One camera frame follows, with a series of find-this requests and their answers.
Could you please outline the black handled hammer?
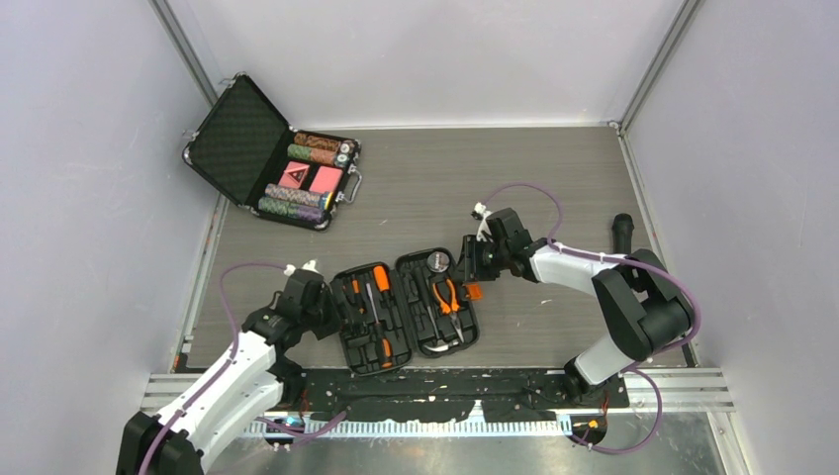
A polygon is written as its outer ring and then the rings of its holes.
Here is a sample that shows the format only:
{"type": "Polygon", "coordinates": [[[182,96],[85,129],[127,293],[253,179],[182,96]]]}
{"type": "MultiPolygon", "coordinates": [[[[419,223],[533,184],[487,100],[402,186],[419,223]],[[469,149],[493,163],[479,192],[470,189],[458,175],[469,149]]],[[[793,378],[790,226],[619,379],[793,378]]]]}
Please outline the black handled hammer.
{"type": "Polygon", "coordinates": [[[458,340],[455,332],[454,332],[455,333],[455,340],[448,341],[443,337],[443,334],[439,329],[439,326],[437,324],[437,319],[440,315],[442,315],[442,316],[444,316],[444,315],[441,313],[438,302],[433,295],[432,288],[431,288],[431,282],[432,281],[429,281],[425,277],[424,273],[422,271],[418,270],[418,269],[415,269],[413,271],[413,277],[415,279],[415,282],[417,283],[419,298],[420,298],[420,300],[422,302],[422,305],[423,305],[423,308],[425,309],[425,312],[428,316],[428,320],[431,324],[432,334],[433,334],[433,337],[434,337],[433,343],[427,343],[424,347],[429,351],[439,353],[439,352],[448,351],[453,346],[462,344],[458,340]]]}

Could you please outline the black plastic tool case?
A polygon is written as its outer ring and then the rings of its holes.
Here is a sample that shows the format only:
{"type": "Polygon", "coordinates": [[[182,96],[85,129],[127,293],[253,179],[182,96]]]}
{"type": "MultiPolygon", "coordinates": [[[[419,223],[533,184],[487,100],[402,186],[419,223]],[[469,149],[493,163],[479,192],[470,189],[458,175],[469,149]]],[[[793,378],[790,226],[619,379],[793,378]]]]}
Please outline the black plastic tool case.
{"type": "MultiPolygon", "coordinates": [[[[473,300],[481,296],[480,288],[475,284],[461,282],[455,274],[455,259],[451,251],[444,247],[415,251],[398,257],[395,262],[376,261],[341,271],[332,278],[330,288],[341,318],[341,330],[338,333],[343,355],[349,371],[357,376],[372,376],[400,369],[410,363],[416,355],[425,358],[439,358],[463,351],[473,346],[481,335],[477,313],[473,300]],[[435,251],[446,252],[450,257],[450,267],[446,272],[431,272],[426,265],[426,258],[435,251]],[[373,275],[373,269],[383,265],[389,275],[391,295],[380,294],[373,275]],[[420,300],[418,286],[413,271],[422,271],[429,281],[450,278],[455,286],[461,306],[459,319],[465,336],[465,343],[453,346],[445,352],[432,352],[424,346],[433,343],[431,324],[420,300]],[[353,302],[351,281],[357,279],[365,304],[365,313],[360,314],[353,302]],[[377,357],[377,339],[374,334],[374,318],[365,284],[371,284],[379,318],[385,328],[385,336],[391,344],[393,366],[383,369],[377,357]],[[337,288],[343,285],[347,299],[353,308],[354,321],[349,323],[337,296],[337,288]]],[[[437,324],[443,337],[455,340],[455,333],[448,317],[440,315],[437,324]]]]}

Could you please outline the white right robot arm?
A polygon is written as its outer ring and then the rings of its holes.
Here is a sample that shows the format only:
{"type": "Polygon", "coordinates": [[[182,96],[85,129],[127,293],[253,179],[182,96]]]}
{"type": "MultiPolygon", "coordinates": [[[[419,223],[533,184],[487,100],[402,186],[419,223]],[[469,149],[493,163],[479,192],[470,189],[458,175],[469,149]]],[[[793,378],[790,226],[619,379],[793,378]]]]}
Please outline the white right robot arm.
{"type": "Polygon", "coordinates": [[[534,239],[513,209],[475,205],[478,231],[463,240],[458,269],[468,283],[493,281],[502,272],[534,283],[556,284],[596,298],[607,332],[564,367],[565,393],[589,406],[605,381],[674,346],[693,330],[697,312],[656,254],[596,253],[534,239]]]}

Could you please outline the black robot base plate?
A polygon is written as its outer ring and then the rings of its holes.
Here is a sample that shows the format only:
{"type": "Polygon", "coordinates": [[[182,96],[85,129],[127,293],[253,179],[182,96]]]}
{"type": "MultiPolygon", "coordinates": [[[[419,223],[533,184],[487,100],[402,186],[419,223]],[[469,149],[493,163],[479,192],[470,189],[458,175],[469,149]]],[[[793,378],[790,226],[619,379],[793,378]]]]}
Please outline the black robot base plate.
{"type": "Polygon", "coordinates": [[[345,369],[310,369],[290,385],[275,411],[311,414],[326,422],[462,422],[480,407],[490,423],[546,422],[554,410],[625,409],[628,390],[613,377],[584,396],[566,391],[563,371],[547,368],[414,368],[373,376],[345,369]]]}

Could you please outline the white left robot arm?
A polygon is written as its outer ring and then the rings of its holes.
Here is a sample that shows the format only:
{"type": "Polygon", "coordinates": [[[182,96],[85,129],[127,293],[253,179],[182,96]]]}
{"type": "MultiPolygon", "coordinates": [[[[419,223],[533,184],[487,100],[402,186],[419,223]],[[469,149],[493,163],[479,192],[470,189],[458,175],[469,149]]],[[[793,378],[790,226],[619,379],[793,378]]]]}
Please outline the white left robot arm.
{"type": "Polygon", "coordinates": [[[226,352],[154,415],[138,412],[128,420],[117,473],[205,474],[257,417],[302,401],[305,373],[287,351],[304,333],[323,339],[340,328],[336,301],[316,265],[282,266],[284,289],[232,325],[226,352]]]}

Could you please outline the orange handled pliers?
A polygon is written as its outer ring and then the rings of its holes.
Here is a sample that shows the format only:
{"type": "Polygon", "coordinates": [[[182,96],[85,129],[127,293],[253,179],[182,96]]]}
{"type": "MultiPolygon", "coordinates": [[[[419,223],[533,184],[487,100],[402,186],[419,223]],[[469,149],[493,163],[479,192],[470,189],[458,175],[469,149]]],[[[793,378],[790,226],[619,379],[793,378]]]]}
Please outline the orange handled pliers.
{"type": "Polygon", "coordinates": [[[449,318],[458,340],[465,343],[462,324],[458,316],[460,304],[453,281],[448,277],[444,280],[432,281],[431,288],[441,313],[449,318]]]}

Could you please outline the small round tape measure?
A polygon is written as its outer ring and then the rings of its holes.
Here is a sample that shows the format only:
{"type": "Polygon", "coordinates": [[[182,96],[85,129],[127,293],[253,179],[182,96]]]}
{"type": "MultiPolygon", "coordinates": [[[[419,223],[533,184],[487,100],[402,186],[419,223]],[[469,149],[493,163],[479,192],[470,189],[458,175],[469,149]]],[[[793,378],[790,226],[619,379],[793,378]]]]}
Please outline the small round tape measure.
{"type": "Polygon", "coordinates": [[[446,252],[435,251],[426,258],[426,265],[431,272],[443,273],[450,267],[450,257],[446,252]]]}

